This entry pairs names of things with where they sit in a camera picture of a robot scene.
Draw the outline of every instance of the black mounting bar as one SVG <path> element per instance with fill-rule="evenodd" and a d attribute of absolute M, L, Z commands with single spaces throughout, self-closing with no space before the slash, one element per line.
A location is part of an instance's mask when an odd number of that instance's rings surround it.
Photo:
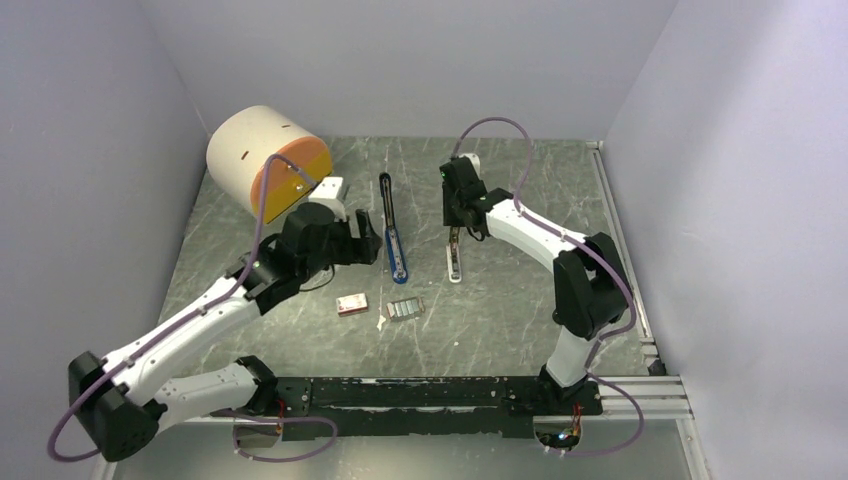
<path fill-rule="evenodd" d="M 533 438 L 533 417 L 603 413 L 598 385 L 583 382 L 568 398 L 557 398 L 540 377 L 416 377 L 277 379 L 284 416 L 326 417 L 340 436 L 396 436 L 500 433 Z M 279 405 L 264 412 L 276 417 Z M 326 436 L 321 424 L 285 426 L 283 440 Z"/>

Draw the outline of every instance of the metal frame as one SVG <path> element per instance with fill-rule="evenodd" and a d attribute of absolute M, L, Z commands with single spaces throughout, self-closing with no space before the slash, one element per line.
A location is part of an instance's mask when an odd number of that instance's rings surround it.
<path fill-rule="evenodd" d="M 606 169 L 604 168 L 602 156 L 604 142 L 586 142 L 586 147 L 589 149 L 589 154 L 592 156 L 592 164 L 595 167 L 595 177 L 598 181 L 598 187 L 601 189 L 601 192 L 603 192 L 601 200 L 603 201 L 607 212 L 609 212 L 612 237 L 615 240 L 616 246 L 618 247 L 618 251 L 621 255 L 621 262 L 624 264 L 624 270 L 630 280 L 630 288 L 633 290 L 633 300 L 636 302 L 637 310 L 639 310 L 639 318 L 641 319 L 641 329 L 639 333 L 642 335 L 642 355 L 645 357 L 646 363 L 650 365 L 654 359 L 659 358 L 659 351 L 657 350 L 656 341 L 654 339 L 653 332 L 651 331 L 650 323 L 648 322 L 648 314 L 645 311 L 644 303 L 642 302 L 642 293 L 639 289 L 638 280 L 636 280 L 636 272 L 633 269 L 633 261 L 630 259 L 630 251 L 627 249 L 627 243 L 624 240 L 624 231 L 621 228 L 621 221 L 618 218 L 618 210 L 615 207 L 612 188 L 610 187 Z M 676 378 L 680 380 L 679 377 L 648 378 Z M 682 380 L 680 380 L 680 387 L 683 387 Z M 677 423 L 677 431 L 680 434 L 680 444 L 683 447 L 683 453 L 686 456 L 686 463 L 689 465 L 689 475 L 693 480 L 709 480 L 712 476 L 710 474 L 706 456 L 704 455 L 704 451 L 701 446 L 701 439 L 698 435 L 695 417 L 692 414 L 691 407 L 689 407 L 689 399 L 686 397 L 685 392 L 682 399 L 685 399 L 686 410 L 688 413 L 682 415 L 681 418 L 675 418 L 675 420 Z M 639 405 L 643 408 L 643 410 L 646 410 L 646 406 L 649 404 L 645 404 L 643 400 L 638 397 L 637 401 L 639 401 Z M 645 411 L 645 413 L 646 420 L 654 418 L 652 415 L 649 416 L 647 411 Z"/>

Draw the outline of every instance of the small white object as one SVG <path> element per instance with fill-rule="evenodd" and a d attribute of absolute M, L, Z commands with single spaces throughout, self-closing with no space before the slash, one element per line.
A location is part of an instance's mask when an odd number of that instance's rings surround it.
<path fill-rule="evenodd" d="M 320 203 L 332 210 L 339 220 L 347 220 L 347 213 L 345 212 L 343 203 L 346 193 L 347 189 L 345 188 L 344 178 L 326 177 L 309 194 L 308 199 L 309 202 Z"/>
<path fill-rule="evenodd" d="M 477 172 L 477 176 L 480 176 L 480 157 L 477 156 L 476 153 L 460 153 L 460 157 L 465 157 L 471 160 L 471 165 L 474 167 L 474 171 Z"/>
<path fill-rule="evenodd" d="M 348 295 L 336 299 L 336 311 L 340 317 L 353 315 L 368 310 L 368 299 L 364 293 Z"/>

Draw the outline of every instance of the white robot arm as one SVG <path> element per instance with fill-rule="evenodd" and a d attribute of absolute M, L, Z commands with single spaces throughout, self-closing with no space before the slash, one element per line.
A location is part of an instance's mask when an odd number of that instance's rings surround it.
<path fill-rule="evenodd" d="M 242 285 L 237 286 L 237 278 L 245 270 L 248 255 L 197 300 L 145 336 L 102 358 L 85 352 L 71 362 L 72 404 L 106 372 L 126 365 L 76 412 L 107 461 L 129 457 L 158 433 L 189 418 L 235 408 L 261 414 L 274 401 L 277 379 L 256 357 L 240 358 L 215 372 L 172 377 L 201 349 L 296 295 L 317 272 L 377 259 L 382 241 L 364 210 L 356 212 L 359 234 L 352 235 L 342 204 L 345 193 L 343 179 L 325 178 L 308 201 L 288 215 L 282 231 L 261 243 Z M 214 307 L 204 307 L 228 293 Z M 183 323 L 196 311 L 195 318 Z M 175 325 L 181 326 L 163 336 Z M 157 337 L 163 338 L 138 356 L 140 347 Z"/>

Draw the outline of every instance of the white wall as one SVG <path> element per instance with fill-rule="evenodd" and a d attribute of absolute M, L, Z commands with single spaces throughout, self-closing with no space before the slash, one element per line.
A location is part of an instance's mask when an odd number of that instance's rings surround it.
<path fill-rule="evenodd" d="M 318 134 L 456 136 L 508 115 L 598 139 L 677 1 L 141 3 L 210 130 L 269 104 Z"/>
<path fill-rule="evenodd" d="M 0 3 L 0 78 L 1 476 L 88 478 L 66 366 L 156 324 L 206 133 L 132 0 Z"/>
<path fill-rule="evenodd" d="M 848 6 L 681 0 L 606 140 L 716 478 L 848 477 Z"/>

